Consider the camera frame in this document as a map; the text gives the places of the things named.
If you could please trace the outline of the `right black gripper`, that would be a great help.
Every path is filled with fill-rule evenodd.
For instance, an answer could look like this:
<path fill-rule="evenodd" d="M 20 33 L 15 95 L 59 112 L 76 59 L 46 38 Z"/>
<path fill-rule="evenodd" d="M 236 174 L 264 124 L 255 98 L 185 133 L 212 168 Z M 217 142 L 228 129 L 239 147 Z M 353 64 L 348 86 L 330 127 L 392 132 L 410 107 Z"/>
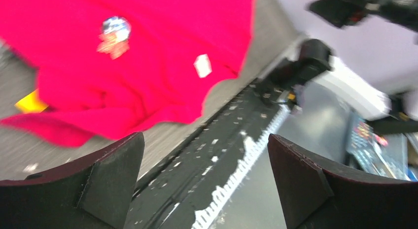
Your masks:
<path fill-rule="evenodd" d="M 336 28 L 355 26 L 368 14 L 418 31 L 418 0 L 316 0 L 307 10 Z"/>

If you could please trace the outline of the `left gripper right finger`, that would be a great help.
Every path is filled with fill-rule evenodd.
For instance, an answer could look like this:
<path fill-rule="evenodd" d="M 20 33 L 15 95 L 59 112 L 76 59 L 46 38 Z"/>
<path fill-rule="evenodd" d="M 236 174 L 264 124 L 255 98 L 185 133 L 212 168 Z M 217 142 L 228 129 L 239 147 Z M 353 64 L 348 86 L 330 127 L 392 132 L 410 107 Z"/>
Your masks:
<path fill-rule="evenodd" d="M 268 153 L 289 229 L 416 229 L 417 182 L 360 171 L 271 134 Z"/>

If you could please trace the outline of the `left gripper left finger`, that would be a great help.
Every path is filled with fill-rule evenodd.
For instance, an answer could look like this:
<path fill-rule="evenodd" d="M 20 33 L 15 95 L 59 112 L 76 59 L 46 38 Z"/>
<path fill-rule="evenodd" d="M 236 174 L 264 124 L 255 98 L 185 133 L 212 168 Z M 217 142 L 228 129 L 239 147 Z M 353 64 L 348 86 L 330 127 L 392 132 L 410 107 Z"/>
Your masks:
<path fill-rule="evenodd" d="M 143 153 L 138 132 L 24 180 L 2 180 L 1 228 L 123 228 Z"/>

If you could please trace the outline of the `red t-shirt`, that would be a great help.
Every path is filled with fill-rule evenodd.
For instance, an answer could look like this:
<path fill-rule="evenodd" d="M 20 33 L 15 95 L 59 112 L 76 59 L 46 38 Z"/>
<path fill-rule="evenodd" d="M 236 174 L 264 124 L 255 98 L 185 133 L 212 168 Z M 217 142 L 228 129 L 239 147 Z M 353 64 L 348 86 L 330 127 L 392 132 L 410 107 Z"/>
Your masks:
<path fill-rule="evenodd" d="M 1 123 L 65 147 L 193 123 L 211 89 L 243 70 L 255 8 L 256 0 L 0 0 L 0 37 L 35 67 L 48 105 Z M 114 60 L 97 52 L 113 16 L 132 29 Z M 193 65 L 202 54 L 212 67 L 205 78 Z"/>

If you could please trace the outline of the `red maple leaf brooch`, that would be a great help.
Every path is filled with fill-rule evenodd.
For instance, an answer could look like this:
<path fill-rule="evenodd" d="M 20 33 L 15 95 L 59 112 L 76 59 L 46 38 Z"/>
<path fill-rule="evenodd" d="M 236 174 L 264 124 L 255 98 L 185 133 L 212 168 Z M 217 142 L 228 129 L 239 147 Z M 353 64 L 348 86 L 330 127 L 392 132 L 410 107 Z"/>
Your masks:
<path fill-rule="evenodd" d="M 129 50 L 128 40 L 120 40 L 116 32 L 99 35 L 101 40 L 97 46 L 97 52 L 110 55 L 111 59 L 117 59 Z"/>

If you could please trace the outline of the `round blue button brooch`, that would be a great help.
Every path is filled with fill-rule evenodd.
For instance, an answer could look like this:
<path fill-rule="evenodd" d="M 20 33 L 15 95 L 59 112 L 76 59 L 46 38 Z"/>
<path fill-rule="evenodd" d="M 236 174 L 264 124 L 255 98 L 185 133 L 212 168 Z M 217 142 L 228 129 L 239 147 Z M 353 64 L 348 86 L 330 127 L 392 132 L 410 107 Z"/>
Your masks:
<path fill-rule="evenodd" d="M 114 34 L 117 42 L 126 41 L 129 39 L 131 34 L 130 23 L 121 16 L 113 16 L 107 18 L 102 23 L 103 34 Z"/>

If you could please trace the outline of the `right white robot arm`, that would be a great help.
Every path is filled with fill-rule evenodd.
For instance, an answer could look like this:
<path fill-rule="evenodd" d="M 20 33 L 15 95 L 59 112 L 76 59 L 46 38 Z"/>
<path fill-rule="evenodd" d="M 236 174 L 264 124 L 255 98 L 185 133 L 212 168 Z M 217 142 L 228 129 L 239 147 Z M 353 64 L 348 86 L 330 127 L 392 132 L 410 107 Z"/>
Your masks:
<path fill-rule="evenodd" d="M 418 30 L 418 0 L 316 0 L 308 9 L 339 29 L 377 15 L 411 31 Z M 301 103 L 303 87 L 313 80 L 341 97 L 367 121 L 418 119 L 417 89 L 407 91 L 396 102 L 344 66 L 319 39 L 303 41 L 297 60 L 275 67 L 266 77 L 268 84 L 293 92 L 297 104 Z"/>

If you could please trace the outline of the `yellow orange stepped block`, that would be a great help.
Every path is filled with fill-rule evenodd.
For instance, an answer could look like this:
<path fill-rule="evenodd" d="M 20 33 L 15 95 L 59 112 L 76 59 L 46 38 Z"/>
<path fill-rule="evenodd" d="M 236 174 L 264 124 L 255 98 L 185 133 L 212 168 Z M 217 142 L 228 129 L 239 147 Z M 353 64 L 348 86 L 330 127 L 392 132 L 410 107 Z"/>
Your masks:
<path fill-rule="evenodd" d="M 20 99 L 14 106 L 23 114 L 40 113 L 48 108 L 48 105 L 39 98 L 38 89 Z"/>

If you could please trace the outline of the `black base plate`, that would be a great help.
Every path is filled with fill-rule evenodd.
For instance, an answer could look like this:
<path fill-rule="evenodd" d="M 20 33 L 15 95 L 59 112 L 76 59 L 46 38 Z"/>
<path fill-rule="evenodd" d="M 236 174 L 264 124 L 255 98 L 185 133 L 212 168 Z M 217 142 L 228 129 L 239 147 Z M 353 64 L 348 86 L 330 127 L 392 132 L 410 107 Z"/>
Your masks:
<path fill-rule="evenodd" d="M 138 181 L 125 228 L 209 228 L 288 115 L 287 97 L 245 87 Z"/>

